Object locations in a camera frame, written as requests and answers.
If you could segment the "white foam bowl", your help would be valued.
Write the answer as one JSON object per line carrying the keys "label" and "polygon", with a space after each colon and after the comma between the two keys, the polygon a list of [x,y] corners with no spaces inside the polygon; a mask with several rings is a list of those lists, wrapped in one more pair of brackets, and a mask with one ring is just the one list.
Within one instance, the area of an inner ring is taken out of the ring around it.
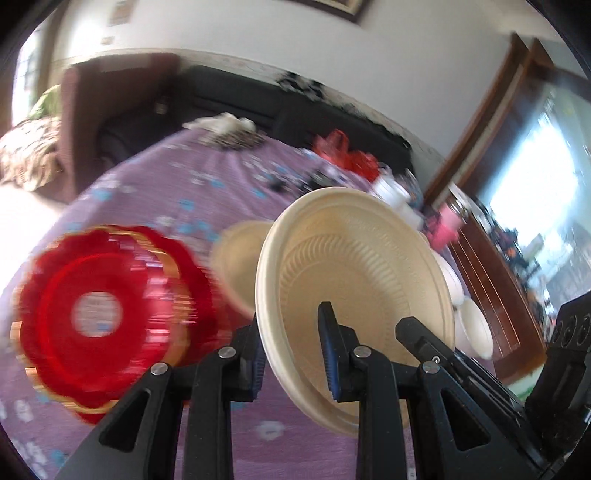
{"label": "white foam bowl", "polygon": [[437,252],[432,252],[443,273],[454,307],[456,348],[473,358],[491,360],[494,342],[489,324],[478,307],[463,289],[452,266]]}

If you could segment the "beige plastic ribbed bowl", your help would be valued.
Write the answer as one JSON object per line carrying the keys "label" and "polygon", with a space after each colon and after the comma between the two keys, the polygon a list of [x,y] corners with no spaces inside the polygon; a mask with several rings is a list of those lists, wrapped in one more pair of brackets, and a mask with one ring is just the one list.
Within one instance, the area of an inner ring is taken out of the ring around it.
{"label": "beige plastic ribbed bowl", "polygon": [[256,269],[256,321],[270,368],[304,415],[354,437],[359,406],[332,399],[325,375],[318,305],[390,360],[418,365],[397,340],[414,316],[455,346],[455,320],[443,272],[425,236],[391,207],[342,187],[298,198],[271,225]]}

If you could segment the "pink knit-sleeved flask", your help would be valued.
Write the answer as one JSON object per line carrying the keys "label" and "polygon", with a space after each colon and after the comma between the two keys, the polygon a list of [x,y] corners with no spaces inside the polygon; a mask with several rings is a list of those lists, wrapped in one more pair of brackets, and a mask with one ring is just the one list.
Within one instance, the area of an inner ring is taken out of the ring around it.
{"label": "pink knit-sleeved flask", "polygon": [[469,214],[469,206],[462,199],[450,197],[444,201],[427,234],[431,248],[441,252],[450,243],[457,241]]}

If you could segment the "white plastic jar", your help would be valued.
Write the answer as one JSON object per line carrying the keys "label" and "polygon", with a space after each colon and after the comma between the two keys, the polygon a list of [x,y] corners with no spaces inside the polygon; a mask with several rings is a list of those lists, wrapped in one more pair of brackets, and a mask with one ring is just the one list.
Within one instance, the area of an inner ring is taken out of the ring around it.
{"label": "white plastic jar", "polygon": [[409,192],[393,177],[386,175],[377,177],[372,184],[370,193],[394,210],[399,210],[403,205],[408,205],[411,200]]}

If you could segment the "large red scalloped plate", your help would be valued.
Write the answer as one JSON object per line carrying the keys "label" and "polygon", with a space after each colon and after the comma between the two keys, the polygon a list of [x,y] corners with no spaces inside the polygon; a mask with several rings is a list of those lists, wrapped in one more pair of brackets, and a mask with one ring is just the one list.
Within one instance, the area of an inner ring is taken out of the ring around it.
{"label": "large red scalloped plate", "polygon": [[31,262],[13,311],[32,386],[91,424],[153,364],[193,364],[231,336],[211,275],[145,226],[62,236]]}

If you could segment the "purple floral tablecloth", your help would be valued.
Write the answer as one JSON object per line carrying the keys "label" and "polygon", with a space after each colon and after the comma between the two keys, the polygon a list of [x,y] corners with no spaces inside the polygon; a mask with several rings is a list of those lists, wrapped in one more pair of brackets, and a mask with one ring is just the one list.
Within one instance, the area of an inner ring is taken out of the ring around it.
{"label": "purple floral tablecloth", "polygon": [[[2,262],[26,269],[31,257],[68,233],[96,225],[146,226],[181,241],[207,262],[221,232],[246,220],[273,220],[294,202],[270,179],[301,180],[321,170],[342,185],[369,189],[308,150],[270,140],[256,151],[207,148],[195,131],[173,134],[99,177],[60,216],[3,200]],[[37,479],[52,479],[89,433],[89,425],[28,380],[8,337],[1,340],[1,423]],[[239,479],[351,479],[356,441],[318,426],[266,373],[256,402],[232,406],[233,457]]]}

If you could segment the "red plastic bag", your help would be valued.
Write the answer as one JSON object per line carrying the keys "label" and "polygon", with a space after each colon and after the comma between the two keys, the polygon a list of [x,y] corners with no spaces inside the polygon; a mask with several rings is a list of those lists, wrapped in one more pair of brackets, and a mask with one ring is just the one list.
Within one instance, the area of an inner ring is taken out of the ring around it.
{"label": "red plastic bag", "polygon": [[369,182],[379,177],[377,158],[370,153],[349,149],[349,137],[341,130],[332,130],[327,137],[317,136],[312,151],[342,170],[351,171]]}

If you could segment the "leopard print cloth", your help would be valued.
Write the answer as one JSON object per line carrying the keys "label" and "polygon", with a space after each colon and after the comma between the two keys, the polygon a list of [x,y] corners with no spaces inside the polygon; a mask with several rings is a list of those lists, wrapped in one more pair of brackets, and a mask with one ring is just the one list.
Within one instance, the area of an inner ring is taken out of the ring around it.
{"label": "leopard print cloth", "polygon": [[221,135],[206,135],[199,142],[217,150],[252,150],[266,143],[266,136],[251,131],[235,131]]}

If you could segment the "white cloth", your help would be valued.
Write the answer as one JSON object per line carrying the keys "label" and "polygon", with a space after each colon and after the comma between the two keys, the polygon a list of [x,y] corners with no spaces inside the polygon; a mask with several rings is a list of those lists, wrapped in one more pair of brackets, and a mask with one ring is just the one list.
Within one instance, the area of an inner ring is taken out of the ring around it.
{"label": "white cloth", "polygon": [[224,135],[239,131],[256,132],[256,124],[252,120],[245,117],[237,118],[229,112],[184,122],[182,127],[187,130],[201,129],[215,135]]}

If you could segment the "black leather sofa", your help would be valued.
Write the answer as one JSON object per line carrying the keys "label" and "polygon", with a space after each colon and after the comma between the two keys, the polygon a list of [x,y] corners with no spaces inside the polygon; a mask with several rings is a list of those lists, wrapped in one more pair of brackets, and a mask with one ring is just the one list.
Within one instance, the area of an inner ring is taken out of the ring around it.
{"label": "black leather sofa", "polygon": [[273,139],[310,149],[315,137],[341,130],[349,147],[373,154],[394,174],[415,170],[412,146],[399,134],[356,111],[335,106],[324,86],[287,72],[276,85],[205,66],[169,80],[155,99],[105,121],[97,134],[99,157],[116,165],[180,131],[185,122],[224,112],[252,120]]}

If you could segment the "patterned brown throw blanket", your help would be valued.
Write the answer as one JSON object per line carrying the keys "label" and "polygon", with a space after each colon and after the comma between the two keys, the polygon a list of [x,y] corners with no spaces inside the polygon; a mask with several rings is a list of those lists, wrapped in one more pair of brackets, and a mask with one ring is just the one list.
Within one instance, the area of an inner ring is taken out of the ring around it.
{"label": "patterned brown throw blanket", "polygon": [[1,138],[1,183],[35,191],[53,181],[63,168],[58,142],[61,119],[25,120]]}

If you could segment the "green cushion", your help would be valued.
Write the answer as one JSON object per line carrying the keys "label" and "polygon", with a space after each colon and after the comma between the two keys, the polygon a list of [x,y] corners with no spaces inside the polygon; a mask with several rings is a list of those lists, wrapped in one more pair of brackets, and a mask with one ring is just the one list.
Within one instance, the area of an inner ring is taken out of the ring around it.
{"label": "green cushion", "polygon": [[60,117],[62,115],[61,85],[57,84],[47,89],[37,100],[27,115],[28,120],[45,117]]}

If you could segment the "framed wall painting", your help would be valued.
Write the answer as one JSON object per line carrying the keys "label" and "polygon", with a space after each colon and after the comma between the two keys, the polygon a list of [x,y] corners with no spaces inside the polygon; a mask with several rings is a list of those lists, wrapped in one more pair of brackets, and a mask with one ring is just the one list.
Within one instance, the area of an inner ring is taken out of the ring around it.
{"label": "framed wall painting", "polygon": [[293,0],[294,2],[329,13],[358,24],[373,0]]}

